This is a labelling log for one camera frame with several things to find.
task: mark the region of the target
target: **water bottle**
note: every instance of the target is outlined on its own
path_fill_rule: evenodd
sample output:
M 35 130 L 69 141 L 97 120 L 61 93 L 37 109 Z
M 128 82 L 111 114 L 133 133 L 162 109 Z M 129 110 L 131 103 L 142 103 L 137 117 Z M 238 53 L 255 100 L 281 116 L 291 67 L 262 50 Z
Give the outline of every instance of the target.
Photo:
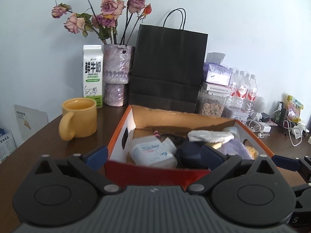
M 231 92 L 229 96 L 227 97 L 226 106 L 234 106 L 234 99 L 235 99 L 235 93 L 236 93 L 236 78 L 235 78 L 235 72 L 236 70 L 233 68 L 229 68 L 229 71 L 232 73 L 231 79 L 229 82 L 229 87 L 231 89 Z
M 256 84 L 256 76 L 254 74 L 251 75 L 251 79 L 248 82 L 248 92 L 244 102 L 244 110 L 248 113 L 251 112 L 252 106 L 254 105 L 254 100 L 257 95 L 258 87 Z
M 236 93 L 235 93 L 235 106 L 238 108 L 243 107 L 244 99 L 246 98 L 248 83 L 245 79 L 246 72 L 240 71 L 240 76 L 238 78 Z

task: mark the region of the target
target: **bottle label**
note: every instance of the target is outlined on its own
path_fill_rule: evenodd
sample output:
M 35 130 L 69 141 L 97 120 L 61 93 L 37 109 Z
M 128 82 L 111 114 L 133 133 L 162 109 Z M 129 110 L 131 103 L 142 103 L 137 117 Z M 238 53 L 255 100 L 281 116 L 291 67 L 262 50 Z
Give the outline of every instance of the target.
M 254 101 L 256 98 L 257 91 L 248 92 L 247 98 L 251 101 Z
M 243 86 L 240 86 L 236 91 L 236 95 L 242 99 L 246 97 L 246 93 L 247 93 L 247 88 Z
M 230 89 L 231 89 L 230 96 L 234 96 L 236 93 L 236 85 L 231 85 Z

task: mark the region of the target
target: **green label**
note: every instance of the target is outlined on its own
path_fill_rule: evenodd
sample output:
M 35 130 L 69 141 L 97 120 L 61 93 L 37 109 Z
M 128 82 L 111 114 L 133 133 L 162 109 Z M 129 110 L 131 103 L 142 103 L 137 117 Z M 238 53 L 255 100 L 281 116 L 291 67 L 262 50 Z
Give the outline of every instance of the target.
M 96 101 L 96 107 L 101 108 L 103 106 L 103 96 L 102 95 L 96 95 L 96 96 L 88 96 L 88 98 L 91 98 Z
M 88 80 L 86 80 L 86 82 L 98 82 L 99 81 L 99 79 L 88 79 Z

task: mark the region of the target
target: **plastic container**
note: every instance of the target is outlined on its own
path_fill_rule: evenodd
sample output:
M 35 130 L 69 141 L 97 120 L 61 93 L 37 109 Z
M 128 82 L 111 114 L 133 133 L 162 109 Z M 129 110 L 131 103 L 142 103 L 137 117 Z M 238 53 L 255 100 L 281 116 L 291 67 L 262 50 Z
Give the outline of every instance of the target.
M 244 99 L 246 98 L 248 83 L 246 81 L 246 72 L 240 71 L 240 76 L 238 78 L 237 89 L 235 93 L 235 107 L 242 108 L 244 104 Z
M 252 106 L 254 105 L 254 100 L 256 98 L 257 95 L 257 91 L 258 91 L 258 87 L 257 87 L 257 83 L 256 83 L 256 76 L 254 74 L 251 74 L 251 79 L 248 81 L 248 92 L 247 92 L 247 96 L 244 100 L 244 107 L 243 109 L 250 113 Z
M 196 113 L 221 117 L 229 93 L 229 87 L 203 82 L 197 98 Z
M 225 107 L 222 117 L 236 119 L 245 123 L 248 119 L 248 113 L 240 108 L 237 107 Z
M 155 136 L 135 138 L 131 141 L 130 156 L 139 166 L 175 168 L 177 160 Z
M 230 107 L 234 105 L 234 98 L 236 93 L 236 78 L 235 78 L 235 72 L 236 69 L 229 68 L 229 71 L 232 73 L 231 79 L 229 82 L 229 88 L 231 89 L 230 94 L 227 97 L 226 106 Z

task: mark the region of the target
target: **pink rose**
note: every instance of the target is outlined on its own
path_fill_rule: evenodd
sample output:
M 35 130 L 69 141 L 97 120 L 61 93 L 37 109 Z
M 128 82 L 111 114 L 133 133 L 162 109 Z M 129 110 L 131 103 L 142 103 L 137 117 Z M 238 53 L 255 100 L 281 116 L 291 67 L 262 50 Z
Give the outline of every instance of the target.
M 64 27 L 71 33 L 77 34 L 80 30 L 84 30 L 85 19 L 83 17 L 77 18 L 76 13 L 72 13 L 68 17 L 67 22 L 64 23 Z
M 55 6 L 52 9 L 52 17 L 53 18 L 60 18 L 62 15 L 67 14 L 66 8 L 61 7 L 61 6 Z
M 128 1 L 128 11 L 130 13 L 139 13 L 145 5 L 146 0 L 129 0 Z
M 114 0 L 101 0 L 101 12 L 103 15 L 111 15 L 117 7 L 118 3 Z
M 122 0 L 117 0 L 117 4 L 118 4 L 117 8 L 116 8 L 115 11 L 112 13 L 115 20 L 117 20 L 118 17 L 119 17 L 120 15 L 122 15 L 122 11 L 123 11 L 123 9 L 125 8 L 125 6 L 124 6 L 124 1 L 122 1 Z
M 92 16 L 92 24 L 94 28 L 99 28 L 99 25 L 106 26 L 106 27 L 115 27 L 116 21 L 114 18 L 104 18 L 102 14 L 96 15 L 96 18 Z

